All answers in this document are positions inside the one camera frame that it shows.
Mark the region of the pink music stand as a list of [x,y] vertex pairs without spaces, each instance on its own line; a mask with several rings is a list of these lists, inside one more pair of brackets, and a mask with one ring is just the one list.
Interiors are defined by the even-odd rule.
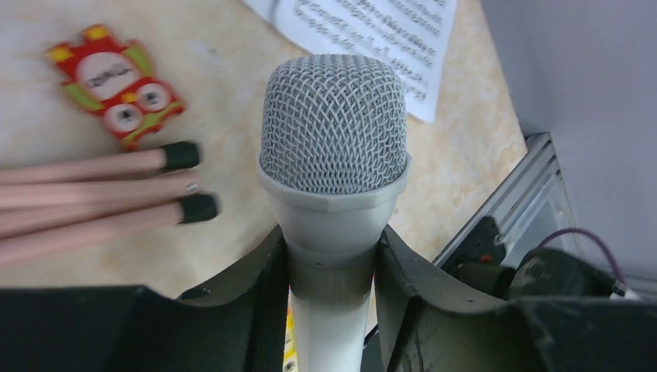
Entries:
[[198,187],[193,141],[1,171],[1,262],[9,264],[143,230],[207,222],[218,196]]

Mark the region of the sheet music page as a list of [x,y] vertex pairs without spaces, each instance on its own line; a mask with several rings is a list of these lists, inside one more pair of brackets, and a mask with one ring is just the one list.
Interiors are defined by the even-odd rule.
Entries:
[[425,0],[245,0],[301,49],[377,58],[404,84],[406,107],[431,123],[457,3]]

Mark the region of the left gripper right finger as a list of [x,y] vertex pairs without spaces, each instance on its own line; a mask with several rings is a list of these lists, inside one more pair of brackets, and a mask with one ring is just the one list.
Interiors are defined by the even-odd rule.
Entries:
[[387,227],[374,274],[387,371],[654,371],[656,304],[504,301],[447,274]]

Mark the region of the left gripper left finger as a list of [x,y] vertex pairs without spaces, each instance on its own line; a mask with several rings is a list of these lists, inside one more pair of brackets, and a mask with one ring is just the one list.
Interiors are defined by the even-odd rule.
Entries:
[[287,251],[280,228],[207,281],[1,292],[3,371],[279,371]]

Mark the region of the white microphone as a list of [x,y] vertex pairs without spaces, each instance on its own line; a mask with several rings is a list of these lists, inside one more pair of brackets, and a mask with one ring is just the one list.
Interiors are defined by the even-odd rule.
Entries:
[[390,65],[315,54],[271,74],[257,176],[287,248],[300,370],[360,369],[377,245],[410,164]]

